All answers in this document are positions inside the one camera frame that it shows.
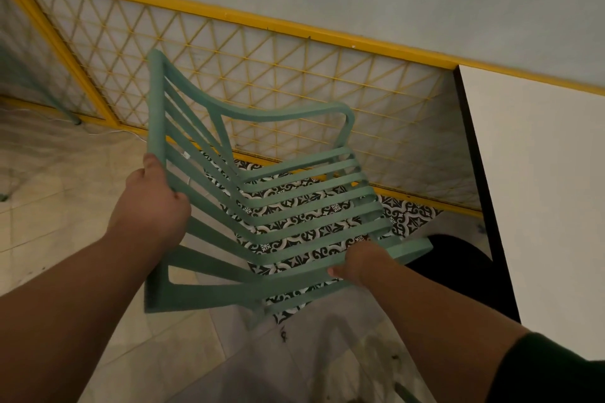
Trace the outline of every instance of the yellow lattice panel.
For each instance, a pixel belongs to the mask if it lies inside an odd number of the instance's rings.
[[[84,115],[99,116],[49,44],[12,0],[0,0],[0,43],[21,60],[40,84],[67,109]],[[0,82],[0,94],[48,105],[39,93],[11,83]]]
[[[479,208],[450,71],[126,0],[37,1],[125,124],[147,125],[145,56],[159,48],[194,84],[234,105],[345,102],[356,115],[350,146],[370,181]],[[226,126],[239,151],[283,160],[323,150],[339,124]]]

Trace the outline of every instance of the wire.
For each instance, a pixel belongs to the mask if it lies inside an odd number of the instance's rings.
[[[30,112],[34,113],[35,115],[41,116],[41,117],[43,117],[44,119],[46,119],[48,121],[63,121],[65,123],[73,124],[73,122],[71,122],[70,120],[65,120],[65,119],[62,119],[62,118],[50,118],[50,117],[47,117],[46,115],[44,115],[43,113],[41,113],[39,111],[36,111],[36,110],[33,110],[33,109],[0,109],[0,110],[2,110],[4,112],[7,112],[7,113],[12,113],[12,112],[15,112],[15,111],[30,111]],[[92,133],[92,132],[90,132],[87,129],[86,124],[89,124],[89,123],[84,123],[82,121],[82,123],[80,124],[80,126],[81,126],[82,130],[85,133],[87,133],[87,135],[89,135],[89,136],[104,136],[106,134],[111,134],[111,133],[128,133],[128,134],[132,134],[133,136],[135,136],[140,141],[147,143],[147,140],[143,139],[137,133],[133,133],[133,132],[130,132],[130,131],[125,130],[125,129],[117,129],[117,130],[114,130],[114,131],[108,131],[108,132],[104,132],[104,133]]]

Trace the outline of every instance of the sleeve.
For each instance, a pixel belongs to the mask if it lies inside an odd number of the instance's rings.
[[[605,362],[591,362],[528,333],[504,356],[486,403],[605,402]]]

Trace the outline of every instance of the floor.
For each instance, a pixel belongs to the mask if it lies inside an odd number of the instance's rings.
[[[10,192],[0,203],[0,294],[98,239],[144,151],[131,133],[0,108],[0,192]],[[412,237],[435,232],[489,253],[479,219],[442,213]],[[170,277],[204,282],[184,270]],[[382,309],[357,287],[251,332],[236,306],[144,314],[142,303],[139,291],[82,403],[386,403],[400,401],[396,380],[434,401]]]

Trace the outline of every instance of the white panel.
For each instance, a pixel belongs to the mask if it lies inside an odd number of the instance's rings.
[[[605,98],[461,67],[521,322],[605,359]]]

